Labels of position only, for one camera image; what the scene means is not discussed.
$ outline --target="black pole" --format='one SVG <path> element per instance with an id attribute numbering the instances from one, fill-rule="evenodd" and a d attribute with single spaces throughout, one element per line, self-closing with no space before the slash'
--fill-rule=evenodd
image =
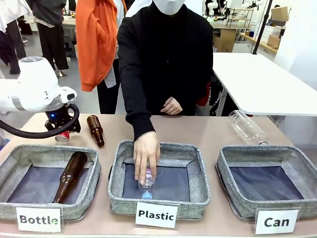
<path id="1" fill-rule="evenodd" d="M 268 14 L 269 14 L 269 11 L 271 10 L 272 2 L 273 2 L 273 0 L 269 0 L 269 1 L 268 1 L 268 6 L 267 6 L 266 14 L 264 15 L 264 18 L 263 18 L 263 24 L 262 24 L 262 26 L 261 26 L 261 30 L 260 30 L 260 33 L 259 33 L 259 37 L 258 37 L 256 46 L 254 47 L 254 50 L 253 50 L 253 53 L 252 53 L 252 54 L 254 54 L 254 55 L 257 54 L 258 47 L 259 47 L 259 45 L 260 45 L 260 41 L 261 41 L 261 38 L 262 38 L 262 35 L 263 35 L 263 31 L 264 31 L 264 28 L 265 28 L 265 24 L 266 24 L 266 21 L 267 21 L 267 19 L 268 19 Z"/>

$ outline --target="hand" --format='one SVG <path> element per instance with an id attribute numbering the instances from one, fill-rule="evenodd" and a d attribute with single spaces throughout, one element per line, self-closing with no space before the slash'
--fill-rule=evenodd
<path id="1" fill-rule="evenodd" d="M 170 97 L 164 104 L 164 108 L 160 111 L 161 113 L 167 113 L 169 115 L 176 115 L 182 111 L 182 107 L 179 105 L 178 101 Z"/>
<path id="2" fill-rule="evenodd" d="M 134 142 L 134 164 L 135 164 L 135 180 L 140 179 L 140 183 L 144 184 L 145 174 L 147 171 L 147 162 L 149 159 L 153 178 L 157 176 L 157 161 L 159 161 L 160 149 L 157 134 L 154 131 L 141 135 Z"/>

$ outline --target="white label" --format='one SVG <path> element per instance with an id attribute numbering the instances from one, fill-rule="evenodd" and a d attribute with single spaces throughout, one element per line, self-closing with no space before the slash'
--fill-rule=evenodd
<path id="1" fill-rule="evenodd" d="M 175 228 L 178 207 L 138 202 L 135 224 Z"/>
<path id="2" fill-rule="evenodd" d="M 259 211 L 256 235 L 292 233 L 299 210 Z"/>
<path id="3" fill-rule="evenodd" d="M 58 208 L 17 207 L 16 215 L 20 231 L 61 232 L 61 216 Z"/>

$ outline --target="red can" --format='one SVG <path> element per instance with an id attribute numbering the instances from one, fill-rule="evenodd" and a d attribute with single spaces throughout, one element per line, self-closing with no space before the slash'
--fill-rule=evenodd
<path id="1" fill-rule="evenodd" d="M 67 131 L 64 131 L 63 133 L 55 136 L 55 140 L 58 142 L 58 143 L 67 143 L 69 141 L 69 130 Z"/>

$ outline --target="storage basket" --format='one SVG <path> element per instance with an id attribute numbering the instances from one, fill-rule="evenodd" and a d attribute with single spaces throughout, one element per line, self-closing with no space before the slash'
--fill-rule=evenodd
<path id="1" fill-rule="evenodd" d="M 317 215 L 317 170 L 292 146 L 225 146 L 216 169 L 233 213 L 254 221 L 256 209 L 301 207 Z"/>
<path id="2" fill-rule="evenodd" d="M 134 180 L 133 141 L 122 141 L 109 179 L 110 210 L 136 215 L 138 202 L 178 206 L 177 219 L 199 220 L 211 199 L 200 150 L 194 145 L 161 143 L 153 200 L 142 200 Z"/>
<path id="3" fill-rule="evenodd" d="M 88 159 L 81 177 L 65 204 L 52 203 L 59 178 L 76 151 Z M 16 207 L 30 207 L 62 208 L 64 221 L 80 220 L 93 200 L 100 170 L 98 152 L 93 149 L 19 145 L 0 166 L 0 219 L 16 220 Z"/>

